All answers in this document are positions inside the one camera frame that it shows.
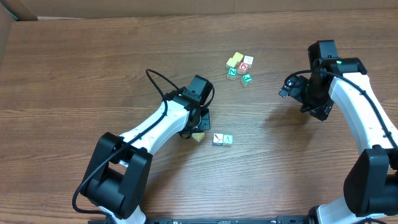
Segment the yellow lone block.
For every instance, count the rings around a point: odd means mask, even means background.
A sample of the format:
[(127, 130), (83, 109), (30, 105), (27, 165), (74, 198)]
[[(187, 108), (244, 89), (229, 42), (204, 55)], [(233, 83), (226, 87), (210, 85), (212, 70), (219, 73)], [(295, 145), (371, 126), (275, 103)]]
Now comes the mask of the yellow lone block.
[(205, 137), (205, 133), (204, 133), (204, 132), (193, 133), (193, 134), (192, 134), (192, 138), (193, 138), (194, 140), (196, 140), (197, 142), (202, 141), (204, 137)]

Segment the white feather picture block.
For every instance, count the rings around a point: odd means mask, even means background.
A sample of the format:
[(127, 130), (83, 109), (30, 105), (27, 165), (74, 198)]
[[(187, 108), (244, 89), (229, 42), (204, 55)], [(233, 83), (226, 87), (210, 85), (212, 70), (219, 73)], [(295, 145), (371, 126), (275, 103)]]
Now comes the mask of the white feather picture block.
[(213, 145), (222, 146), (223, 145), (223, 134), (214, 133), (213, 135)]

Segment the green A letter block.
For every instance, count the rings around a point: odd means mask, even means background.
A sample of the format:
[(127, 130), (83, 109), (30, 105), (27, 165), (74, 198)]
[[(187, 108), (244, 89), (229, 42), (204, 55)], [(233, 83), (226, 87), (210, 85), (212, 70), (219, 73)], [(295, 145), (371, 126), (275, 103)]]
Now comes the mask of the green A letter block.
[(224, 134), (223, 135), (223, 146), (231, 146), (233, 144), (233, 135)]

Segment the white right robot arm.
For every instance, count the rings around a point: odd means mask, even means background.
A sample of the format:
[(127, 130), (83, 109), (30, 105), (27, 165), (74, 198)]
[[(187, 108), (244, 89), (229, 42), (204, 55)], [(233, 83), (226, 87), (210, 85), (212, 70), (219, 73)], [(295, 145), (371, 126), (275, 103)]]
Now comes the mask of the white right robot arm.
[(343, 195), (311, 208), (303, 223), (380, 223), (397, 215), (397, 128), (371, 87), (358, 58), (341, 58), (334, 40), (308, 48), (310, 69), (290, 74), (279, 95), (302, 104), (300, 112), (324, 121), (333, 105), (343, 113), (359, 157), (345, 178)]

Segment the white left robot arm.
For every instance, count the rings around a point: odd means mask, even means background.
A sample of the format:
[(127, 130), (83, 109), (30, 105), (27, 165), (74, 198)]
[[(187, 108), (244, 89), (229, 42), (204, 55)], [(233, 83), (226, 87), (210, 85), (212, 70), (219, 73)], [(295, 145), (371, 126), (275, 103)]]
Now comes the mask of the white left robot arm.
[(187, 87), (162, 95), (159, 108), (119, 136), (103, 134), (72, 198), (86, 197), (104, 215), (103, 223), (145, 223), (140, 209), (154, 154), (173, 135), (189, 139), (210, 129), (213, 84), (199, 75)]

